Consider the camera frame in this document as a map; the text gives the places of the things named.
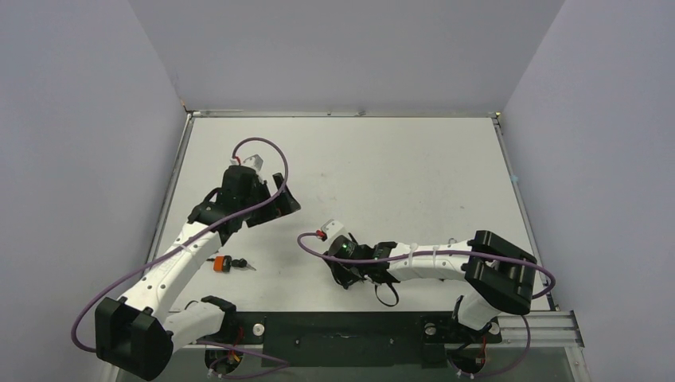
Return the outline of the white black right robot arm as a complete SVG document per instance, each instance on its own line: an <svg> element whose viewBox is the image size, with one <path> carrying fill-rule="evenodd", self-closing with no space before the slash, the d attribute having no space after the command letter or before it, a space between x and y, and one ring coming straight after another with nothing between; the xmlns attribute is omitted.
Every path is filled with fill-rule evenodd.
<svg viewBox="0 0 675 382"><path fill-rule="evenodd" d="M328 245L326 263L339 285L370 282L393 287L413 279L462 281L470 291L458 297L450 332L472 338L500 313L527 315L535 287L536 258L497 234L479 230L470 240L446 245L386 241L358 244L345 230L316 232Z"/></svg>

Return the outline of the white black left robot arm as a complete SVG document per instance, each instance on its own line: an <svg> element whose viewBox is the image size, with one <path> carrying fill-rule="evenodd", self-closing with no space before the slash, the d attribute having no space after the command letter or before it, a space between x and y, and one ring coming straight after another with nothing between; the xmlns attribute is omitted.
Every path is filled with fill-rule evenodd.
<svg viewBox="0 0 675 382"><path fill-rule="evenodd" d="M229 166L219 187L212 189L188 215L165 255L119 298L104 298L95 310L96 356L143 380L157 378L173 353L210 335L232 340L237 320L235 306L212 295L180 313L170 308L209 254L205 246L218 238L226 244L242 227L287 216L301 205L285 185L281 173L270 193L256 167Z"/></svg>

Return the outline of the aluminium rail frame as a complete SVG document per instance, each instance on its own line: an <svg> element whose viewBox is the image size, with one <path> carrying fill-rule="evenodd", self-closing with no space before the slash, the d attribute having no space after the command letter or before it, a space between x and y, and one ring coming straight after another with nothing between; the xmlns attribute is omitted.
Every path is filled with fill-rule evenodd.
<svg viewBox="0 0 675 382"><path fill-rule="evenodd" d="M533 348L584 347L573 310L533 311L525 318L529 325L529 335L521 316L504 314L497 317L502 338L497 347L524 348L528 337Z"/></svg>

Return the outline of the orange padlock with keys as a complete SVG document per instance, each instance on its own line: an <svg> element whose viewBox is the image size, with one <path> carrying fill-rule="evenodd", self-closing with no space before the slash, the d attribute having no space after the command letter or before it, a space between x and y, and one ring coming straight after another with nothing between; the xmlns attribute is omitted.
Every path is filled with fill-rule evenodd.
<svg viewBox="0 0 675 382"><path fill-rule="evenodd" d="M235 259L230 255L216 255L208 258L216 273L229 273L231 270L255 271L256 269L244 258Z"/></svg>

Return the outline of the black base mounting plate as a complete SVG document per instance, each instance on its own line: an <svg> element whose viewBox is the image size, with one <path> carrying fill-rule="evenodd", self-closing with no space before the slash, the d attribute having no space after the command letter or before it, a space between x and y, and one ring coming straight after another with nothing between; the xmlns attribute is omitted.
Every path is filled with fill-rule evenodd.
<svg viewBox="0 0 675 382"><path fill-rule="evenodd" d="M501 334L466 329L449 311L239 312L208 338L262 345L294 367L443 368L455 349L498 344Z"/></svg>

